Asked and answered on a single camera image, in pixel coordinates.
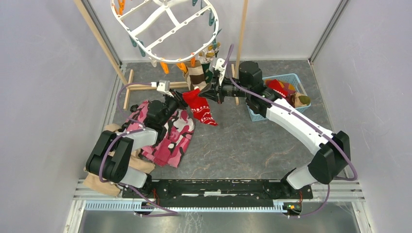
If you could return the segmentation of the red white patterned sock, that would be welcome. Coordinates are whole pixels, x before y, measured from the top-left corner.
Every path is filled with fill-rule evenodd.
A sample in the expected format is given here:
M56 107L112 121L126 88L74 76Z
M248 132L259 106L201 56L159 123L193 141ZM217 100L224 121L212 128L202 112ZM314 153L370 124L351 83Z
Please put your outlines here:
M203 124L217 126L217 122L211 115L209 104L204 97L200 97L200 89L196 88L189 92L183 93L183 100L189 106L195 119Z

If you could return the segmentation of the tan brown striped sock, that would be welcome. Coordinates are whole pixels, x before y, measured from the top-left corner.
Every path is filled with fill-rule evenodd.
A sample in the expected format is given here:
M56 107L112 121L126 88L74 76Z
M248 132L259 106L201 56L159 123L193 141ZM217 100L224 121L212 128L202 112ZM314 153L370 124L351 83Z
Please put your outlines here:
M206 87L205 74L202 65L199 61L195 61L195 65L192 67L191 62L184 62L187 68L187 72L184 74L185 81L190 91L199 88L202 90Z

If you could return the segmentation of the orange clothespin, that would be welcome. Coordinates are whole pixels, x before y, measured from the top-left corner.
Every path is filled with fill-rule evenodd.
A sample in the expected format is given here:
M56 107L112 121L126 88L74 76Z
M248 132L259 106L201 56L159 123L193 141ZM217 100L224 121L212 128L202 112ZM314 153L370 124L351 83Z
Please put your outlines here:
M169 71L168 64L165 63L165 62L159 62L159 63L160 63L160 65L161 65L161 68L163 69L164 73L165 73L165 74L169 74L170 71Z
M195 67L195 65L196 65L196 57L193 56L190 60L190 67Z
M188 68L185 63L176 63L176 66L182 71L183 74L188 72Z

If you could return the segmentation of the white clip hanger frame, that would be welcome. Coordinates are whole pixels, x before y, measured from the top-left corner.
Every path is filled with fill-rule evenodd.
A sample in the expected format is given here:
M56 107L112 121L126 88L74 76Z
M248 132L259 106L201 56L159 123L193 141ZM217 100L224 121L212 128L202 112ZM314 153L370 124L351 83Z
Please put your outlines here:
M112 0L118 24L142 48L146 58L176 64L217 42L221 29L209 0Z

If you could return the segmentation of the green sock with yellow cuff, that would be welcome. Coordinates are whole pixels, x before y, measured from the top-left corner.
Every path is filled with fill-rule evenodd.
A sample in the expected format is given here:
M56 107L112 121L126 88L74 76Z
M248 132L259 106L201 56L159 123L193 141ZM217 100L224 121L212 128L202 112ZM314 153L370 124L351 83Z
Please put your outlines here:
M205 75L205 82L209 83L213 77L213 73L210 71L210 64L215 58L215 53L208 52L205 54L202 62L202 68Z

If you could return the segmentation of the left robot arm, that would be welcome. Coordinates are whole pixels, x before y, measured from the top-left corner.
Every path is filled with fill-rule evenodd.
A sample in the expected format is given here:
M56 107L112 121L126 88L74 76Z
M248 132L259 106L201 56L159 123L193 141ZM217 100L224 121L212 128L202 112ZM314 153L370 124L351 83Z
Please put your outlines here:
M164 102L153 100L139 108L123 131L103 131L89 156L86 171L102 182L133 186L141 198L151 195L149 173L129 166L132 152L147 150L158 165L179 158L193 134L194 124L185 109L183 94L172 90Z

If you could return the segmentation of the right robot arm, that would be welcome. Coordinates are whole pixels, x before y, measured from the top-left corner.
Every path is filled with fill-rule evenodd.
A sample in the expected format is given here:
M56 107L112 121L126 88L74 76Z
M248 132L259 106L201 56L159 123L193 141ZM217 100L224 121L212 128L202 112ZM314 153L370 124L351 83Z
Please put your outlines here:
M226 67L224 59L217 60L212 81L200 96L215 102L223 102L225 97L245 98L255 114L287 130L314 156L310 163L293 169L283 178L285 182L280 186L283 196L293 198L306 185L329 184L339 179L338 175L350 162L350 139L345 132L334 133L297 111L282 88L264 81L256 62L242 62L237 79L226 77Z

